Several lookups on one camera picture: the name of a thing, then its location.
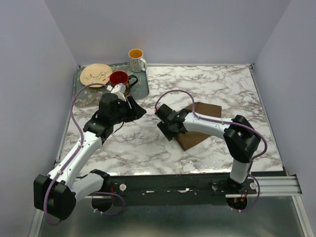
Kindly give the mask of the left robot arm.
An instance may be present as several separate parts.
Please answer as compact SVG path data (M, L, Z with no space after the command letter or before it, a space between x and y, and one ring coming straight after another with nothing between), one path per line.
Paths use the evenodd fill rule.
M94 170L79 180L77 176L113 133L116 124L135 121L145 113L132 96L122 100L113 93L103 94L98 110L80 130L76 145L47 175L35 178L34 207L46 215L65 220L81 199L94 192L106 194L110 187L109 174Z

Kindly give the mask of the brown cloth napkin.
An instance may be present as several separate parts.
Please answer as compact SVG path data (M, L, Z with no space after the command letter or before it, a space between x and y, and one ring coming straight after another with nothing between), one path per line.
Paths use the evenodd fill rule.
M213 104L195 102L195 112L203 116L221 118L222 107ZM180 133L175 137L175 140L184 151L196 146L210 136L210 134L207 134L206 125L203 125L200 122L191 122L189 123L188 128L190 130L186 128L187 132L185 134Z

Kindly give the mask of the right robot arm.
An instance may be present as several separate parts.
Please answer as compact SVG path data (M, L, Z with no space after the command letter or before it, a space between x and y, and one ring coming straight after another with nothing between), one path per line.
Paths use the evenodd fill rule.
M227 181L228 190L237 194L245 188L251 159L261 142L261 137L245 117L237 115L235 118L219 121L215 117L203 118L201 114L187 109L176 112L166 104L156 109L155 115L160 119L158 128L168 141L188 132L198 132L224 140L233 158Z

